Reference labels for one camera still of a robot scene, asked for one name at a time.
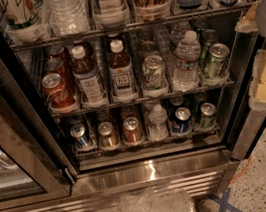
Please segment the red cola can back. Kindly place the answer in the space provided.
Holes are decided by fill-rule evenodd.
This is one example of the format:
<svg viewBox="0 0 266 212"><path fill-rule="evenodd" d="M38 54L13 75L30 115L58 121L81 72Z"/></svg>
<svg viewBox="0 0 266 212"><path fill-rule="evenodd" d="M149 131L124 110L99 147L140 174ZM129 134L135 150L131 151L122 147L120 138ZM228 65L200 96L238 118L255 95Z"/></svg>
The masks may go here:
<svg viewBox="0 0 266 212"><path fill-rule="evenodd" d="M48 48L50 68L58 68L61 64L70 65L68 49L62 45L53 45Z"/></svg>

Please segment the green can bottom shelf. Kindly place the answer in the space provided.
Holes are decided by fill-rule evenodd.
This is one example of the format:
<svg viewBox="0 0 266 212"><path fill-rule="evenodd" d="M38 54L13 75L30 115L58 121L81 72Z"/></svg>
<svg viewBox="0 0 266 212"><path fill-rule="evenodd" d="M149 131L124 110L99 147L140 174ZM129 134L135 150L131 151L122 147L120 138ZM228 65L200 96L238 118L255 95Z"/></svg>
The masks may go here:
<svg viewBox="0 0 266 212"><path fill-rule="evenodd" d="M200 106L200 114L198 119L198 126L201 129L211 128L215 122L216 108L212 103L203 103Z"/></svg>

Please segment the red cola can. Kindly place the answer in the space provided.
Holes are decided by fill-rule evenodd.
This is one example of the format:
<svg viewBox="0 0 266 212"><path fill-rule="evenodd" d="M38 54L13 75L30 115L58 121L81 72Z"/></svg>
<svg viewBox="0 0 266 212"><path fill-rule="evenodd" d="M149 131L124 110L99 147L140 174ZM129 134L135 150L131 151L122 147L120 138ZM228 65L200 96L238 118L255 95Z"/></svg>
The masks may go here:
<svg viewBox="0 0 266 212"><path fill-rule="evenodd" d="M70 107L74 104L74 96L58 73L48 73L44 76L41 86L53 108Z"/></svg>
<svg viewBox="0 0 266 212"><path fill-rule="evenodd" d="M64 60L60 57L53 57L48 59L45 64L46 73L58 73L64 80L65 83L69 86L70 90L74 91L74 84L72 83L71 78L67 72L67 66Z"/></svg>
<svg viewBox="0 0 266 212"><path fill-rule="evenodd" d="M53 45L48 48L50 68L58 68L61 64L70 65L68 49L62 45Z"/></svg>

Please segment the brown tea bottle right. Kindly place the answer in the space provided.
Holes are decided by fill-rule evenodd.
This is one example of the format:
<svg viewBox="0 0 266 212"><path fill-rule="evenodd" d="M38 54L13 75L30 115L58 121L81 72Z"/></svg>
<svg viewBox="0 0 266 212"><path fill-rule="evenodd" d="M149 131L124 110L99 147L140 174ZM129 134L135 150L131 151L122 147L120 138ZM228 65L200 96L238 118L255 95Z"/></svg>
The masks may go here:
<svg viewBox="0 0 266 212"><path fill-rule="evenodd" d="M135 79L132 71L131 56L124 49L120 39L112 40L112 53L108 58L109 75L116 96L129 96L135 92Z"/></svg>

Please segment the white green soda can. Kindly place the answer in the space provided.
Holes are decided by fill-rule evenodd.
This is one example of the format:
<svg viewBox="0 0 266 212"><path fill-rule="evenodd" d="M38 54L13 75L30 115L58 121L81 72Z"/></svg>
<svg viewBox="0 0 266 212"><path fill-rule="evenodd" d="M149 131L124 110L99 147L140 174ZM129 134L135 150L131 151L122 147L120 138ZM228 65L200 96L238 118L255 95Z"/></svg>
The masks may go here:
<svg viewBox="0 0 266 212"><path fill-rule="evenodd" d="M144 88L147 90L159 90L164 85L165 64L159 55L146 57L142 64Z"/></svg>

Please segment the silver can behind soda can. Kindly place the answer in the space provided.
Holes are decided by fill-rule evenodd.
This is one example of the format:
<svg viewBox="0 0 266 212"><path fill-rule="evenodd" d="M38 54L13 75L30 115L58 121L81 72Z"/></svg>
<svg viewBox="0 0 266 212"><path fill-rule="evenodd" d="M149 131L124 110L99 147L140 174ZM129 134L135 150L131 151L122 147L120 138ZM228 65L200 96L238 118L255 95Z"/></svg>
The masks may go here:
<svg viewBox="0 0 266 212"><path fill-rule="evenodd" d="M149 57L150 55L158 54L158 49L154 41L144 41L142 44L139 45L138 54L141 59Z"/></svg>

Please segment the blue pepsi can bottom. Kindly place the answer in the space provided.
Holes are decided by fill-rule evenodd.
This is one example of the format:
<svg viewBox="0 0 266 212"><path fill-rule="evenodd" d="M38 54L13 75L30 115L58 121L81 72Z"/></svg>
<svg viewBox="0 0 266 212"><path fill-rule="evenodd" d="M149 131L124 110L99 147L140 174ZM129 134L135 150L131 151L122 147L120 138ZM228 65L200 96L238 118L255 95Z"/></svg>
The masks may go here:
<svg viewBox="0 0 266 212"><path fill-rule="evenodd" d="M172 122L172 130L174 133L186 133L190 124L191 112L186 107L179 107L176 110Z"/></svg>

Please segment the brown tea bottle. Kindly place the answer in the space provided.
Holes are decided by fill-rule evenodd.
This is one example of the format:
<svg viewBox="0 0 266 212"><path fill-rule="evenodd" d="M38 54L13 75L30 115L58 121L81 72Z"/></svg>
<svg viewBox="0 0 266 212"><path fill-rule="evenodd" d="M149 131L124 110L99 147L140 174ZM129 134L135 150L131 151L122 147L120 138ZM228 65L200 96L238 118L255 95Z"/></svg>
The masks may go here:
<svg viewBox="0 0 266 212"><path fill-rule="evenodd" d="M85 48L78 45L71 50L71 54L74 60L73 76L83 100L89 103L103 100L106 93L93 58L88 57Z"/></svg>
<svg viewBox="0 0 266 212"><path fill-rule="evenodd" d="M124 49L120 39L112 40L112 53L108 58L109 75L116 96L129 96L135 92L135 79L132 71L131 56Z"/></svg>

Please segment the clear water bottle bottom shelf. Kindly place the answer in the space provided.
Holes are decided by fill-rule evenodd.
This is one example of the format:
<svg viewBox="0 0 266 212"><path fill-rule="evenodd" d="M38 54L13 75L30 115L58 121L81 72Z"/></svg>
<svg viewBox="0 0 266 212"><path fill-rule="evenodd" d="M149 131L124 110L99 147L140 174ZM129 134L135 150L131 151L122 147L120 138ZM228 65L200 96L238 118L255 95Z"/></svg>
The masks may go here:
<svg viewBox="0 0 266 212"><path fill-rule="evenodd" d="M156 104L150 112L148 120L149 138L152 141L161 141L167 138L169 131L167 130L167 112L165 109Z"/></svg>

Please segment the glass fridge door left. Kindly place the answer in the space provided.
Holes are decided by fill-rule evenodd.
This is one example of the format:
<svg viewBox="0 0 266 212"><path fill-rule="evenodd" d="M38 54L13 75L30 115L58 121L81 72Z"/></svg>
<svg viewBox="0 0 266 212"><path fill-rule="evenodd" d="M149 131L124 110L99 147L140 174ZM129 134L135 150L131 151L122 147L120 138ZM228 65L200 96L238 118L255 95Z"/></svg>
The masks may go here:
<svg viewBox="0 0 266 212"><path fill-rule="evenodd" d="M0 150L14 164L0 161L0 210L69 195L60 170L1 95Z"/></svg>

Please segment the brown tea bottle left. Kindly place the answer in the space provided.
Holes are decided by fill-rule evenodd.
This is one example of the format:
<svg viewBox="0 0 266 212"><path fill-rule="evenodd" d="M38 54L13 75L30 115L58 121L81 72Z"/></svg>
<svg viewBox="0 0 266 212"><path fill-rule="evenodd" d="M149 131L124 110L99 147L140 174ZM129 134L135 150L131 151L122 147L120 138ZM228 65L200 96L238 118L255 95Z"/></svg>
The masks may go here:
<svg viewBox="0 0 266 212"><path fill-rule="evenodd" d="M88 57L85 48L78 45L71 50L71 54L74 60L73 76L83 100L89 103L103 100L106 93L93 58Z"/></svg>

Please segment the red can bottom shelf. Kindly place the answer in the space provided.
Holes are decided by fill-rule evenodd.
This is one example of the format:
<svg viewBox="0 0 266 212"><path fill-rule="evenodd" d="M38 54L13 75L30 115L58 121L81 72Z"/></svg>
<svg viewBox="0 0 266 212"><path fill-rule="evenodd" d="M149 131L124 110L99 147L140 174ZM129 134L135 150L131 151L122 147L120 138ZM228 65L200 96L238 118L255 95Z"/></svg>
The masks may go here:
<svg viewBox="0 0 266 212"><path fill-rule="evenodd" d="M136 143L142 140L141 126L135 117L126 118L123 124L124 140L127 143Z"/></svg>

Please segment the red cola can middle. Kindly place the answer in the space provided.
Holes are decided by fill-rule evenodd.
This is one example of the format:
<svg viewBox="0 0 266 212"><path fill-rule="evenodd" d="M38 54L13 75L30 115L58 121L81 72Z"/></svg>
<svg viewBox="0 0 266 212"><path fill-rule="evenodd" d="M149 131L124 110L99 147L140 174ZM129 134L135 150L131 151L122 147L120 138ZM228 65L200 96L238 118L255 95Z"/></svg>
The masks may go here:
<svg viewBox="0 0 266 212"><path fill-rule="evenodd" d="M74 84L72 83L71 78L67 72L67 66L64 60L60 57L53 57L48 59L45 64L46 73L58 73L64 80L65 83L69 86L70 90L74 91Z"/></svg>

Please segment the blue can bottom left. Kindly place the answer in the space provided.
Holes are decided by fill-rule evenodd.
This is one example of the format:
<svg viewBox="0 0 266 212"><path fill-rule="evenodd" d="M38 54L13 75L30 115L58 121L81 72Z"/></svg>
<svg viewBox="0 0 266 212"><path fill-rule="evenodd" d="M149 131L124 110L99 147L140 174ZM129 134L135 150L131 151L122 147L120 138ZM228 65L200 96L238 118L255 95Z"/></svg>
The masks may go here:
<svg viewBox="0 0 266 212"><path fill-rule="evenodd" d="M90 147L93 144L89 137L89 131L83 124L73 125L70 132L78 148Z"/></svg>

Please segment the gold can bottom shelf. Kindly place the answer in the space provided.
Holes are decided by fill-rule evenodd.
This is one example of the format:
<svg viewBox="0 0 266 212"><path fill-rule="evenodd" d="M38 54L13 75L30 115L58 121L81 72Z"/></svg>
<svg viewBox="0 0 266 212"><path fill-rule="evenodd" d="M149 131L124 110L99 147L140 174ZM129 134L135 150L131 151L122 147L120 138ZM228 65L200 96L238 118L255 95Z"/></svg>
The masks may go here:
<svg viewBox="0 0 266 212"><path fill-rule="evenodd" d="M115 129L110 122L102 122L99 124L98 134L100 136L99 142L103 147L115 147L118 144L117 135L115 135Z"/></svg>

